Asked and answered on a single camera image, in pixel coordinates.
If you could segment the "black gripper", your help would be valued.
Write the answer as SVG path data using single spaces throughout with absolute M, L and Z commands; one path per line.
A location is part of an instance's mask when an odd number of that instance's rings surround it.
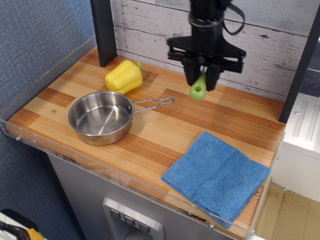
M 192 86 L 199 78 L 201 66 L 206 66 L 206 90 L 215 89 L 224 71 L 241 73 L 246 52 L 223 36 L 224 19 L 201 20 L 189 18 L 190 36 L 169 38 L 168 58 L 182 62 L 187 84 Z

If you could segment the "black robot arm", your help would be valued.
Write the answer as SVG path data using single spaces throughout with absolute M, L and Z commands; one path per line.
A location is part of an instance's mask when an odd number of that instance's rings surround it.
M 183 65 L 189 86 L 198 79 L 201 67 L 205 67 L 207 91 L 215 89 L 220 74 L 224 71 L 241 73 L 246 52 L 227 42 L 223 32 L 225 10 L 230 9 L 245 19 L 244 12 L 230 0 L 192 0 L 188 21 L 190 36 L 169 38 L 168 58 Z

